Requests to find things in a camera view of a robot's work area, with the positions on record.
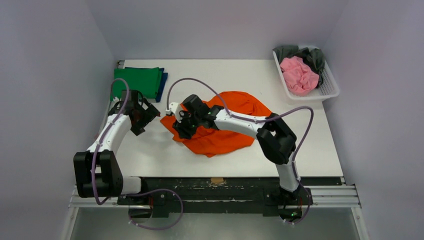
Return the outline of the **orange t shirt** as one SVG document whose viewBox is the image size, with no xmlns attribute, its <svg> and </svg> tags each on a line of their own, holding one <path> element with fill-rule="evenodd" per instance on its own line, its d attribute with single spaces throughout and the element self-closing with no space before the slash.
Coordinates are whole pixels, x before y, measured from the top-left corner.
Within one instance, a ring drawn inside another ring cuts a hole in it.
<svg viewBox="0 0 424 240">
<path fill-rule="evenodd" d="M 224 91 L 219 94 L 226 102 L 231 111 L 241 114 L 259 117 L 268 117 L 272 111 L 253 95 L 242 91 Z M 191 139 L 179 138 L 173 129 L 176 121 L 174 116 L 164 116 L 161 124 L 173 134 L 172 139 L 182 143 L 190 151 L 197 155 L 205 155 L 209 158 L 216 155 L 228 154 L 233 151 L 249 147 L 254 138 L 228 130 L 215 130 L 200 126 Z"/>
</svg>

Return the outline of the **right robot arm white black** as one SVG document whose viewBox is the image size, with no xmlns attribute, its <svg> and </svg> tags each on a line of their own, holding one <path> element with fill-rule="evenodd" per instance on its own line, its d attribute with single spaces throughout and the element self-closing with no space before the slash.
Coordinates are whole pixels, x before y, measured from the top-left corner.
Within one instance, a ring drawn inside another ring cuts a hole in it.
<svg viewBox="0 0 424 240">
<path fill-rule="evenodd" d="M 303 136 L 298 139 L 283 118 L 300 110 L 309 110 L 310 117 Z M 288 204 L 300 198 L 302 183 L 296 167 L 296 156 L 314 120 L 311 107 L 296 107 L 281 115 L 271 113 L 269 116 L 251 116 L 231 111 L 226 102 L 209 107 L 192 94 L 182 103 L 168 102 L 166 114 L 175 117 L 172 127 L 181 139 L 191 139 L 199 127 L 231 131 L 254 138 L 265 158 L 276 166 L 280 198 Z"/>
</svg>

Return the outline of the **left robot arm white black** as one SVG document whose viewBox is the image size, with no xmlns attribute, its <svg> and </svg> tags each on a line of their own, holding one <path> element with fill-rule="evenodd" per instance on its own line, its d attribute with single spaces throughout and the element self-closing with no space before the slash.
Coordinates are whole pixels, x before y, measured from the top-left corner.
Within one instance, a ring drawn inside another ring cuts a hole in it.
<svg viewBox="0 0 424 240">
<path fill-rule="evenodd" d="M 86 151 L 73 157 L 76 188 L 81 198 L 129 195 L 138 205 L 148 201 L 149 191 L 142 186 L 141 177 L 124 176 L 116 153 L 127 133 L 139 136 L 159 116 L 158 109 L 140 91 L 121 92 L 121 99 L 109 110 L 98 138 Z"/>
</svg>

